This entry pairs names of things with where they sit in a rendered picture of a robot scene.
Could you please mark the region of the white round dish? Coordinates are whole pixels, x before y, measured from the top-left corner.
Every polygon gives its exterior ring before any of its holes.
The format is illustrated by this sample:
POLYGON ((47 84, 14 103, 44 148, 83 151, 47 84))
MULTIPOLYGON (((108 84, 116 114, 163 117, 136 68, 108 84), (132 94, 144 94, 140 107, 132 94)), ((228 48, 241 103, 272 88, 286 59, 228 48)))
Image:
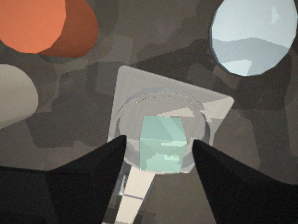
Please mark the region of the white round dish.
POLYGON ((251 76, 276 66, 296 37, 293 0, 224 0, 209 29, 211 49, 228 73, 251 76))

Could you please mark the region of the pale green block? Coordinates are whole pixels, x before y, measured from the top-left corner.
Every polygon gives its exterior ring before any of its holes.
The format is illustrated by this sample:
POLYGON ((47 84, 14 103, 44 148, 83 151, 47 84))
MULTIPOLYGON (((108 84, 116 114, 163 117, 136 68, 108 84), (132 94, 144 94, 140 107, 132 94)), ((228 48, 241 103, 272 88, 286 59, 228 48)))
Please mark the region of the pale green block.
POLYGON ((186 145, 181 118, 144 116, 139 169, 180 173, 186 145))

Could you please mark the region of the orange cylinder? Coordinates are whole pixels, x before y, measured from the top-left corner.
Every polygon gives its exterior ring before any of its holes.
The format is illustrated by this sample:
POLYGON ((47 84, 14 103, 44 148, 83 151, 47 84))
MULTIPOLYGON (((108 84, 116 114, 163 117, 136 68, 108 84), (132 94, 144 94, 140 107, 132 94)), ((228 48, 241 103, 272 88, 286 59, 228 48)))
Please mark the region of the orange cylinder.
POLYGON ((78 58, 97 37, 86 0, 0 0, 0 40, 18 52, 78 58))

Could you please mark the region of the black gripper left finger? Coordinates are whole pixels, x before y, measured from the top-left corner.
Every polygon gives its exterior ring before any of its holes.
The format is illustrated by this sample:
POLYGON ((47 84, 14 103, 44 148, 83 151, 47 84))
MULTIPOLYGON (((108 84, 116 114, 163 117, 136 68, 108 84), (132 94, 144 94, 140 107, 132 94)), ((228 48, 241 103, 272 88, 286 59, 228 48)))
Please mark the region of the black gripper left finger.
POLYGON ((120 135, 49 171, 0 166, 0 210, 39 215, 47 224, 102 224, 125 150, 120 135))

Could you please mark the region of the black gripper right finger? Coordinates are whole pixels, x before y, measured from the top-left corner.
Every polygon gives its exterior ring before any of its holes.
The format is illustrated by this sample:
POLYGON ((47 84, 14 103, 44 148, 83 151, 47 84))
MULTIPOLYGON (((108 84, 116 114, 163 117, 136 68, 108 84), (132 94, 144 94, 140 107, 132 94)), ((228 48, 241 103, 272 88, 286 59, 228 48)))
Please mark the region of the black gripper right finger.
POLYGON ((192 152, 216 224, 298 224, 298 184, 277 181, 200 140, 192 152))

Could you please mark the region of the white cylinder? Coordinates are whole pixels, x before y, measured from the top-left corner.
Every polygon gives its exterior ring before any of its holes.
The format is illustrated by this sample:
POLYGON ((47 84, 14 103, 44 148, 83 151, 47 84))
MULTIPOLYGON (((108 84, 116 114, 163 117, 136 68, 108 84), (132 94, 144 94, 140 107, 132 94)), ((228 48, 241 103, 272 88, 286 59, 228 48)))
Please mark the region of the white cylinder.
POLYGON ((0 129, 31 117, 37 106, 31 78, 17 67, 0 64, 0 129))

